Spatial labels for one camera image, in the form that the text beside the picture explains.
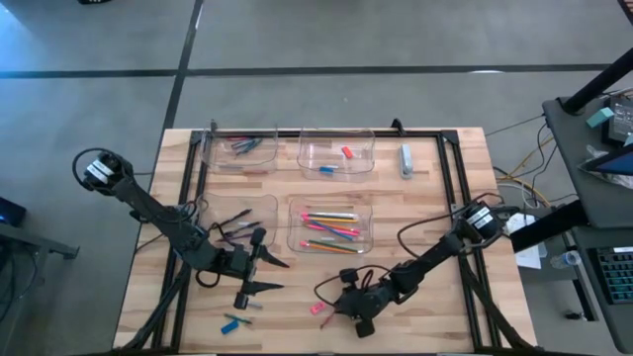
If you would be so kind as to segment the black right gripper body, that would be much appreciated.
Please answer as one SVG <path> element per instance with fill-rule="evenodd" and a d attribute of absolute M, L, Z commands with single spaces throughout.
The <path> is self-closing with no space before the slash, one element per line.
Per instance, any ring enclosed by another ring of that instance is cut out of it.
<path fill-rule="evenodd" d="M 392 281 L 380 279 L 378 283 L 358 287 L 357 270 L 351 268 L 340 270 L 339 278 L 345 285 L 338 298 L 341 302 L 339 311 L 354 322 L 359 338 L 372 335 L 375 332 L 373 319 L 396 298 Z"/>

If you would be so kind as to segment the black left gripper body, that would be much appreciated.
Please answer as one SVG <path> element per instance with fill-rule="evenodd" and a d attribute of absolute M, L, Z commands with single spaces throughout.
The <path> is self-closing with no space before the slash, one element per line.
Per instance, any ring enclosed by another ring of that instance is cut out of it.
<path fill-rule="evenodd" d="M 238 310 L 247 308 L 249 294 L 249 283 L 257 282 L 253 280 L 256 272 L 256 260 L 259 257 L 259 249 L 266 230 L 258 227 L 251 235 L 251 251 L 246 252 L 242 245 L 236 246 L 233 251 L 226 254 L 220 269 L 222 276 L 232 277 L 242 281 L 241 287 L 236 293 L 233 306 Z"/>

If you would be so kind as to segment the orange pencil pink eraser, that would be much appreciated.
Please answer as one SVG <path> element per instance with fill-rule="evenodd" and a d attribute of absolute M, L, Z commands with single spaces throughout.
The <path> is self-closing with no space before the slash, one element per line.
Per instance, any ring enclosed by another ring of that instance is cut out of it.
<path fill-rule="evenodd" d="M 323 245 L 323 244 L 314 244 L 314 243 L 307 242 L 307 241 L 301 241 L 300 242 L 300 246 L 302 246 L 304 248 L 310 248 L 310 249 L 316 249 L 316 250 L 322 250 L 322 251 L 328 251 L 328 252 L 334 252 L 334 253 L 343 253 L 343 254 L 356 254 L 357 253 L 357 252 L 351 251 L 351 250 L 346 250 L 346 249 L 326 246 L 326 245 Z"/>

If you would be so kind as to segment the blue pencil pink eraser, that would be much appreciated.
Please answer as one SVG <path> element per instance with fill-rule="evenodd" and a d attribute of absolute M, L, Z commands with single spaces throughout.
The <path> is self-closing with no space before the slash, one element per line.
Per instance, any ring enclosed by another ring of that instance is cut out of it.
<path fill-rule="evenodd" d="M 345 239 L 350 240 L 350 241 L 354 239 L 352 234 L 349 234 L 349 233 L 347 233 L 345 231 L 338 230 L 336 228 L 324 225 L 324 224 L 322 224 L 320 222 L 311 222 L 311 225 L 321 227 L 322 229 L 325 229 L 325 230 L 327 230 L 329 232 L 332 232 L 332 233 L 334 233 L 334 234 L 336 234 L 338 236 L 341 236 L 342 238 L 345 238 Z"/>

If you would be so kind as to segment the clear plastic bin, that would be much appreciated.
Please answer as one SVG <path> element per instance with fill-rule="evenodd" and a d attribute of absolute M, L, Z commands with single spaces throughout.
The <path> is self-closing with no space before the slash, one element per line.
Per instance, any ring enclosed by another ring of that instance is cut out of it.
<path fill-rule="evenodd" d="M 359 235 L 347 240 L 327 230 L 316 230 L 305 227 L 313 221 L 303 221 L 301 216 L 329 217 L 339 219 L 357 219 L 358 223 L 318 222 L 339 229 L 356 229 Z M 287 243 L 290 249 L 304 253 L 334 253 L 300 246 L 301 241 L 319 240 L 362 250 L 361 253 L 343 254 L 359 255 L 369 252 L 373 241 L 373 207 L 362 201 L 342 198 L 298 197 L 289 204 Z"/>
<path fill-rule="evenodd" d="M 362 182 L 375 168 L 375 143 L 375 135 L 368 129 L 302 129 L 297 164 L 307 179 Z M 344 156 L 343 146 L 351 149 L 353 158 Z M 321 166 L 335 170 L 322 174 L 318 171 Z"/>
<path fill-rule="evenodd" d="M 241 225 L 253 222 L 261 222 L 255 228 L 247 229 L 239 234 L 253 233 L 258 227 L 266 230 L 263 244 L 270 246 L 276 238 L 278 225 L 278 201 L 272 195 L 246 197 L 246 196 L 220 196 L 215 194 L 205 194 L 198 199 L 200 209 L 200 225 L 210 233 L 210 239 L 217 242 L 217 239 L 226 234 L 227 231 L 234 230 Z M 252 209 L 252 212 L 238 220 L 218 226 L 239 212 L 245 209 Z M 243 243 L 248 245 L 250 238 L 242 238 L 233 243 Z"/>
<path fill-rule="evenodd" d="M 244 141 L 228 141 L 227 137 L 247 136 Z M 262 142 L 247 153 L 236 152 L 256 138 Z M 214 174 L 248 175 L 268 174 L 276 170 L 279 150 L 278 130 L 229 132 L 217 129 L 215 135 L 210 130 L 203 133 L 201 140 L 201 160 Z"/>

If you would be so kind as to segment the green pencil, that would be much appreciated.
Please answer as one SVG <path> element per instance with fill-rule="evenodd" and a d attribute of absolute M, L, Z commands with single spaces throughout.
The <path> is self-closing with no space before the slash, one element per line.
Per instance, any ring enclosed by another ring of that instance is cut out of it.
<path fill-rule="evenodd" d="M 319 241 L 319 240 L 309 239 L 308 243 L 314 244 L 314 245 L 321 245 L 321 246 L 325 246 L 325 247 L 328 247 L 328 248 L 346 250 L 346 251 L 350 251 L 350 252 L 354 252 L 354 253 L 361 253 L 362 252 L 362 250 L 358 250 L 356 248 L 344 246 L 344 245 L 341 245 L 341 244 L 335 244 L 335 243 L 330 243 L 330 242 Z"/>

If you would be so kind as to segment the white paper sheet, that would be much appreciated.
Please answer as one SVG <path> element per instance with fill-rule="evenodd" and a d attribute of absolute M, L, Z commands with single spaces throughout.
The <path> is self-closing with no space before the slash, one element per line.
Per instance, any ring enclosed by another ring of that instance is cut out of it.
<path fill-rule="evenodd" d="M 505 232 L 511 234 L 535 222 L 535 218 L 531 215 L 516 213 L 512 215 L 505 223 Z M 540 270 L 541 257 L 537 246 L 529 247 L 525 250 L 515 253 L 515 261 L 519 267 Z"/>

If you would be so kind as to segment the black metal bar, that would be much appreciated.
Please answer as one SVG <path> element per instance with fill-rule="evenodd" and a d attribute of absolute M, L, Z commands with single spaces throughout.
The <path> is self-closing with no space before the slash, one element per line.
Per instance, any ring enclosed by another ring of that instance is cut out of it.
<path fill-rule="evenodd" d="M 588 217 L 580 200 L 575 200 L 509 235 L 514 252 L 535 246 L 550 237 L 576 226 L 588 225 Z"/>

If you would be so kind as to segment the clear water bottle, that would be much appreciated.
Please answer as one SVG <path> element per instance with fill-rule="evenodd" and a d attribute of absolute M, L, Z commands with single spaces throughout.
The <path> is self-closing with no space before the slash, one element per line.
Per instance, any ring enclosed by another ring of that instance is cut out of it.
<path fill-rule="evenodd" d="M 555 269 L 565 269 L 578 266 L 582 263 L 582 257 L 577 250 L 566 251 L 560 255 L 553 256 L 550 264 Z"/>

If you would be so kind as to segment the grey metal table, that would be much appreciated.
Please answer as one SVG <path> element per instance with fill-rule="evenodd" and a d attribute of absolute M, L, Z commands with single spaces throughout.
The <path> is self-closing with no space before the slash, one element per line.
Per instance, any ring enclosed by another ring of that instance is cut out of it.
<path fill-rule="evenodd" d="M 70 246 L 5 223 L 0 223 L 0 237 L 30 244 L 40 249 L 44 249 L 47 252 L 58 253 L 62 255 L 64 259 L 74 259 L 80 249 L 79 246 Z"/>

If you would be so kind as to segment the black box with blue light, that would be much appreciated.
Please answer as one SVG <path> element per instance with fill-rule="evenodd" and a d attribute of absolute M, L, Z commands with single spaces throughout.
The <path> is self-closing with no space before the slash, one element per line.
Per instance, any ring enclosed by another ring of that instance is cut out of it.
<path fill-rule="evenodd" d="M 0 223 L 20 227 L 26 212 L 24 207 L 0 197 Z"/>

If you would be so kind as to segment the backlit black keyboard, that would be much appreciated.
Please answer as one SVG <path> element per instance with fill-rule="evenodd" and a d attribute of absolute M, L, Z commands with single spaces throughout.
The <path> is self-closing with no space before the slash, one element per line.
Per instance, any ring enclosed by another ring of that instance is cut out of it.
<path fill-rule="evenodd" d="M 612 305 L 633 304 L 633 246 L 596 251 L 598 277 Z"/>

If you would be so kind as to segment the grey side desk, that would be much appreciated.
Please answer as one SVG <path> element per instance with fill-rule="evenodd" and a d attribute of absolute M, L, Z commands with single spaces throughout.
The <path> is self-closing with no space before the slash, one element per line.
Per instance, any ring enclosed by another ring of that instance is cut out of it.
<path fill-rule="evenodd" d="M 586 260 L 589 282 L 615 347 L 624 354 L 633 354 L 633 303 L 616 305 L 608 301 L 591 254 L 600 248 L 633 247 L 633 190 L 580 169 L 588 159 L 589 145 L 609 150 L 601 142 L 599 131 L 586 124 L 587 117 L 602 105 L 601 100 L 594 100 L 577 115 L 563 111 L 558 100 L 546 101 L 542 107 L 588 220 L 586 225 L 574 227 L 572 235 Z"/>

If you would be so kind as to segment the black laptop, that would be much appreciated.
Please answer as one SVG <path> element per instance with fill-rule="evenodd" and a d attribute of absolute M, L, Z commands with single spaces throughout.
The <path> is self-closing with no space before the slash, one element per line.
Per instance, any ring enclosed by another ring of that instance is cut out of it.
<path fill-rule="evenodd" d="M 633 176 L 633 143 L 588 161 L 585 169 L 591 172 Z"/>

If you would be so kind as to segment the teal box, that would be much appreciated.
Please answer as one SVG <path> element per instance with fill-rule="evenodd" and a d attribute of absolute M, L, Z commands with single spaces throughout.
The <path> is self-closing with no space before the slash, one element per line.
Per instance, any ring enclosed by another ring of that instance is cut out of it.
<path fill-rule="evenodd" d="M 609 121 L 611 118 L 614 117 L 614 113 L 613 111 L 608 108 L 601 108 L 599 110 L 597 110 L 594 114 L 592 114 L 587 120 L 586 120 L 586 124 L 594 129 L 597 128 L 599 126 L 601 126 L 603 123 Z"/>

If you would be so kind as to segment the black electronics box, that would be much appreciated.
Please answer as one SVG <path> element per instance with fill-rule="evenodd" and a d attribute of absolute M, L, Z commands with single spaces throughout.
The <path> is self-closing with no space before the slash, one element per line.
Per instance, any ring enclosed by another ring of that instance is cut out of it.
<path fill-rule="evenodd" d="M 626 97 L 614 97 L 609 101 L 613 117 L 607 125 L 607 137 L 624 145 L 633 135 L 633 100 Z"/>

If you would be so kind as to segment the black pole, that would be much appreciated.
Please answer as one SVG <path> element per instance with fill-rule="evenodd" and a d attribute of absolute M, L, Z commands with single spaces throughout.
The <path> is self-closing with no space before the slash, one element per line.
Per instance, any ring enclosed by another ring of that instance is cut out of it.
<path fill-rule="evenodd" d="M 570 115 L 583 109 L 596 96 L 618 82 L 633 70 L 633 47 L 600 72 L 592 81 L 562 104 L 564 112 Z"/>

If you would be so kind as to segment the black aluminium frame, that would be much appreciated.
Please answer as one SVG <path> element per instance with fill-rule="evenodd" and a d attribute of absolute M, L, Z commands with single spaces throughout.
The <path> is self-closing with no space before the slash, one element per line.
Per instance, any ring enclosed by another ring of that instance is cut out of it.
<path fill-rule="evenodd" d="M 403 179 L 400 147 L 408 144 L 413 173 Z M 405 354 L 469 353 L 473 350 L 471 316 L 466 309 L 459 263 L 450 259 L 428 273 L 418 292 L 402 305 L 390 305 L 376 317 L 375 332 L 356 334 L 347 317 L 333 310 L 312 315 L 319 298 L 340 293 L 338 272 L 375 264 L 388 268 L 437 242 L 449 225 L 446 212 L 466 197 L 497 199 L 497 182 L 484 133 L 479 128 L 411 129 L 398 136 L 380 129 L 375 168 L 363 182 L 307 180 L 297 164 L 299 131 L 280 130 L 278 165 L 270 174 L 194 175 L 192 186 L 221 196 L 273 195 L 279 204 L 278 229 L 270 249 L 289 268 L 261 264 L 256 277 L 283 285 L 256 297 L 263 310 L 246 310 L 252 320 L 222 335 L 224 313 L 234 313 L 239 282 L 207 276 L 204 286 L 191 282 L 184 304 L 169 307 L 159 343 L 163 355 L 173 354 Z M 342 198 L 373 207 L 373 248 L 351 257 L 300 253 L 287 244 L 290 202 L 298 197 Z"/>

